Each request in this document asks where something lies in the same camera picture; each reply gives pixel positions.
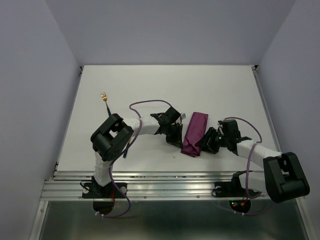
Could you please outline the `purple cloth napkin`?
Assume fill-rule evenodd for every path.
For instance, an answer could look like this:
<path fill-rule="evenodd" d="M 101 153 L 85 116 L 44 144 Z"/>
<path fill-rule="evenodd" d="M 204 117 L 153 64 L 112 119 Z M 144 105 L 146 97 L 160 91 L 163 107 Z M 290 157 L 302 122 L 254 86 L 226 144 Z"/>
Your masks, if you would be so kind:
<path fill-rule="evenodd" d="M 201 148 L 196 144 L 204 137 L 209 115 L 201 112 L 193 112 L 182 144 L 181 153 L 190 157 L 198 157 Z"/>

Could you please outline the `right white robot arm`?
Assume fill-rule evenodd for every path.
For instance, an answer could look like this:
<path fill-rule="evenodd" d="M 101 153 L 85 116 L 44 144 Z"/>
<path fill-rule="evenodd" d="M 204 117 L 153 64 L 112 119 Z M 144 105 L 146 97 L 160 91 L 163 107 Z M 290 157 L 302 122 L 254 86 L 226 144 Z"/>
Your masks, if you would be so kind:
<path fill-rule="evenodd" d="M 307 196 L 310 185 L 293 152 L 279 152 L 262 146 L 263 139 L 242 136 L 238 117 L 227 117 L 210 127 L 196 143 L 202 151 L 217 154 L 226 148 L 247 160 L 246 170 L 237 171 L 229 182 L 215 183 L 215 197 L 246 196 L 249 199 L 267 194 L 274 203 Z"/>

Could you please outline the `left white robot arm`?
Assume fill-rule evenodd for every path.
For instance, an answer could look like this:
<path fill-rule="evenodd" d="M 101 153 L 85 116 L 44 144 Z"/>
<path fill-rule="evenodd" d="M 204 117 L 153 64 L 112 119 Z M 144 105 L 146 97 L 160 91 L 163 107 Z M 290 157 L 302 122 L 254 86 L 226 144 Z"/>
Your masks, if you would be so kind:
<path fill-rule="evenodd" d="M 111 114 L 90 137 L 95 166 L 91 181 L 83 186 L 87 193 L 84 192 L 82 197 L 110 199 L 116 196 L 123 199 L 118 189 L 127 187 L 127 184 L 120 182 L 115 187 L 112 183 L 110 173 L 113 162 L 140 135 L 165 135 L 167 144 L 181 149 L 183 119 L 184 116 L 172 106 L 166 112 L 138 118 L 122 118 L 117 113 Z"/>

